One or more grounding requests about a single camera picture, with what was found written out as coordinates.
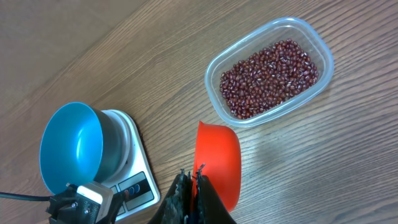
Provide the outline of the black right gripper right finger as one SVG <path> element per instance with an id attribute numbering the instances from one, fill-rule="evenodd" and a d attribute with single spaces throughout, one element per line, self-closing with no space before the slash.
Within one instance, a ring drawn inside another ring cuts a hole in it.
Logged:
<path id="1" fill-rule="evenodd" d="M 202 174 L 205 164 L 202 164 L 196 171 L 197 192 L 195 194 L 195 215 L 199 224 L 236 224 L 210 179 Z"/>

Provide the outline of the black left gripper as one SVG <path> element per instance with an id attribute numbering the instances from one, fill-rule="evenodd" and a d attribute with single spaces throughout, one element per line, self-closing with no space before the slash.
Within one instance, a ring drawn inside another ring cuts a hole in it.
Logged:
<path id="1" fill-rule="evenodd" d="M 50 198 L 50 206 L 47 208 L 50 223 L 97 224 L 94 223 L 94 215 L 84 214 L 83 211 L 84 208 L 91 208 L 93 202 L 78 195 L 77 188 L 70 184 L 65 191 Z M 114 223 L 125 199 L 125 193 L 114 193 L 108 214 L 98 223 Z"/>

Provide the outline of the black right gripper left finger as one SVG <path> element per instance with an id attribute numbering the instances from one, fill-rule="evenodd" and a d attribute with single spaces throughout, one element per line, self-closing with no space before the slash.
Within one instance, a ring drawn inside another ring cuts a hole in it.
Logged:
<path id="1" fill-rule="evenodd" d="M 149 224 L 187 224 L 192 199 L 192 178 L 190 172 L 180 169 L 158 211 Z"/>

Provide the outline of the red measuring scoop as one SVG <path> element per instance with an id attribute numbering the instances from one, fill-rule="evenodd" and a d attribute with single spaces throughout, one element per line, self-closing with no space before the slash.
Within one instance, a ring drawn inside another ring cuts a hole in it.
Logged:
<path id="1" fill-rule="evenodd" d="M 193 171 L 201 170 L 215 188 L 227 211 L 238 203 L 241 190 L 241 148 L 227 126 L 199 122 Z"/>

